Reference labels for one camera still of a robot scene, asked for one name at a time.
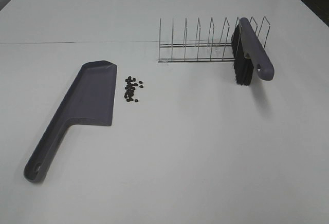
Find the pile of coffee beans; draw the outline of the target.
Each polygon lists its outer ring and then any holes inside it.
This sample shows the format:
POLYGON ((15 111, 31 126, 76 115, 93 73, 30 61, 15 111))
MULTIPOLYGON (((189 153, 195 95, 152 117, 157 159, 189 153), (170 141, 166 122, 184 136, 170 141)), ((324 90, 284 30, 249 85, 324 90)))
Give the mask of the pile of coffee beans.
POLYGON ((144 88, 144 82, 141 80, 137 80, 135 77, 128 76, 125 79, 125 93, 124 93, 124 98, 127 102, 134 102, 138 103, 139 99, 135 97, 135 91, 138 88, 144 88))

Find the grey plastic dustpan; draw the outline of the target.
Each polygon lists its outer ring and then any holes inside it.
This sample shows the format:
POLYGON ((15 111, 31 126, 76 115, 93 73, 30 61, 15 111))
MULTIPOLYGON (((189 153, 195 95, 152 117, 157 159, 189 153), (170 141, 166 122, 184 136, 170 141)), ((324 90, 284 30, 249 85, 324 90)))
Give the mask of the grey plastic dustpan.
POLYGON ((24 168, 28 181, 44 180, 71 126, 111 126, 116 75, 117 65, 108 61, 82 65, 24 168))

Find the grey hand brush black bristles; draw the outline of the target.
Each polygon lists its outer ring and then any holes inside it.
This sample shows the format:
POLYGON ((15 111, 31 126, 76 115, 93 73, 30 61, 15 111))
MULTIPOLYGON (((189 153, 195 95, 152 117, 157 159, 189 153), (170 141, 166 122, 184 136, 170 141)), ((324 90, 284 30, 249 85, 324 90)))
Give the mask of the grey hand brush black bristles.
POLYGON ((274 66, 247 18, 239 19, 231 37, 231 46, 238 85, 250 85, 254 71, 264 81, 274 78, 274 66))

